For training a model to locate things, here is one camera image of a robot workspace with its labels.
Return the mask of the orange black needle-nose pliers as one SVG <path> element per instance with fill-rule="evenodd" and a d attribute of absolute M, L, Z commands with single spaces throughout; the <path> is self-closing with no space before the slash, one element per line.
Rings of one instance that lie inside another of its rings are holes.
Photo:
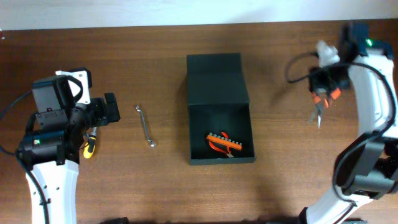
<path fill-rule="evenodd" d="M 311 95 L 315 107 L 308 119 L 308 122 L 312 124 L 316 119 L 317 127 L 320 129 L 324 110 L 328 109 L 330 105 L 341 96 L 341 90 L 339 88 L 335 88 L 327 93 L 324 98 L 322 98 L 320 93 L 316 91 L 311 91 Z"/>

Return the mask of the silver double-ended wrench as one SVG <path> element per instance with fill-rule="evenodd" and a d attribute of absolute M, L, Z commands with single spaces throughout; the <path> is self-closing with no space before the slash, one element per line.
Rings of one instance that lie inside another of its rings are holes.
<path fill-rule="evenodd" d="M 141 109 L 141 107 L 139 105 L 136 105 L 136 111 L 141 116 L 142 126 L 144 128 L 144 133 L 146 135 L 146 141 L 150 144 L 151 148 L 155 148 L 156 147 L 155 141 L 153 139 L 151 139 L 150 136 L 149 136 L 148 128 L 147 128 L 147 125 L 146 125 L 145 115 L 144 115 L 144 112 L 143 112 L 143 110 Z"/>

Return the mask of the yellow black stubby screwdriver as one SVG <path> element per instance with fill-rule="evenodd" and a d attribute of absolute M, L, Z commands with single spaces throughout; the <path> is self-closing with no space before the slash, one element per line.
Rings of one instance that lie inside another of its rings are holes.
<path fill-rule="evenodd" d="M 86 133 L 86 144 L 83 151 L 83 157 L 85 159 L 90 159 L 94 154 L 96 147 L 97 129 L 97 127 L 94 127 L 91 133 Z"/>

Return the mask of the orange bit holder strip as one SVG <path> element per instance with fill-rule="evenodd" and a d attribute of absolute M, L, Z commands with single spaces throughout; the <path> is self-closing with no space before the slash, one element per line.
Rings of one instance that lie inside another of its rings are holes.
<path fill-rule="evenodd" d="M 206 139 L 209 140 L 210 142 L 224 145 L 226 147 L 229 147 L 229 148 L 232 148 L 232 149 L 235 149 L 238 151 L 241 151 L 243 149 L 242 145 L 239 142 L 238 143 L 232 142 L 229 139 L 225 139 L 222 137 L 219 138 L 218 136 L 214 136 L 212 134 L 208 134 L 206 136 Z"/>

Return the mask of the small red cutting pliers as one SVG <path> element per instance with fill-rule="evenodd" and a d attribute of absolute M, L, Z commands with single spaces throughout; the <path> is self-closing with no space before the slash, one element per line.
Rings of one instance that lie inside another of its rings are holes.
<path fill-rule="evenodd" d="M 229 136 L 225 132 L 221 132 L 221 136 L 224 137 L 224 139 L 229 140 Z M 227 156 L 228 158 L 233 158 L 234 156 L 232 155 L 231 151 L 229 150 L 229 147 L 226 147 L 226 149 L 221 149 L 213 144 L 213 142 L 208 141 L 208 145 L 217 152 L 220 152 Z"/>

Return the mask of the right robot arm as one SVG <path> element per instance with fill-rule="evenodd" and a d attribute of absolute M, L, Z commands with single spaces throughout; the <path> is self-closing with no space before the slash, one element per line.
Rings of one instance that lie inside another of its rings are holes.
<path fill-rule="evenodd" d="M 357 209 L 397 192 L 397 96 L 391 44 L 369 37 L 369 27 L 348 23 L 339 46 L 319 41 L 313 53 L 319 65 L 306 75 L 315 104 L 311 119 L 353 87 L 358 138 L 336 158 L 330 189 L 304 208 L 299 223 L 346 223 Z"/>

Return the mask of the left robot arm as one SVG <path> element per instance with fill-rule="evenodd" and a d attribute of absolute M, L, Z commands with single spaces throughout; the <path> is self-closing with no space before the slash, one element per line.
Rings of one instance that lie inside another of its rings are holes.
<path fill-rule="evenodd" d="M 81 90 L 74 95 L 70 83 Z M 76 223 L 79 150 L 90 128 L 120 120 L 114 93 L 79 103 L 85 90 L 71 76 L 37 80 L 32 93 L 37 105 L 27 123 L 16 159 L 30 190 L 32 223 Z"/>

